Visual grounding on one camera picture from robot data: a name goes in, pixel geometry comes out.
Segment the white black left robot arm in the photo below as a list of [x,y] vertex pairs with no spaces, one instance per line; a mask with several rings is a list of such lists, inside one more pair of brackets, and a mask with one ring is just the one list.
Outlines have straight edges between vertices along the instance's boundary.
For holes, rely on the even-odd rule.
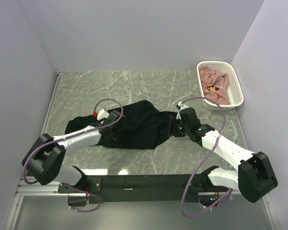
[[119,111],[103,111],[92,126],[62,136],[41,135],[22,161],[23,179],[32,184],[25,177],[29,172],[41,185],[61,182],[69,184],[74,192],[82,192],[86,188],[85,174],[74,166],[64,165],[65,156],[116,137],[124,127],[123,118]]

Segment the black t shirt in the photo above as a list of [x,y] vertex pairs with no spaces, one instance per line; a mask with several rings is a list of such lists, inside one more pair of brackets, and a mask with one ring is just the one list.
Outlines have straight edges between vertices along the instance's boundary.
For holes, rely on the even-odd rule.
[[101,140],[106,148],[128,150],[153,150],[169,139],[170,116],[176,112],[159,111],[147,100],[123,106],[127,130],[117,140]]

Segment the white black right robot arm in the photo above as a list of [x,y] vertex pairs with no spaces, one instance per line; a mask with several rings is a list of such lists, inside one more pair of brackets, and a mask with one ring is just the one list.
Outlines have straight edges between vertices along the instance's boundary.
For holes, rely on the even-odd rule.
[[177,106],[178,114],[172,118],[172,134],[188,136],[192,142],[211,150],[228,162],[234,170],[211,167],[203,172],[201,186],[212,191],[217,186],[231,188],[255,203],[278,186],[278,181],[268,156],[244,149],[222,136],[210,125],[202,125],[194,108],[185,104]]

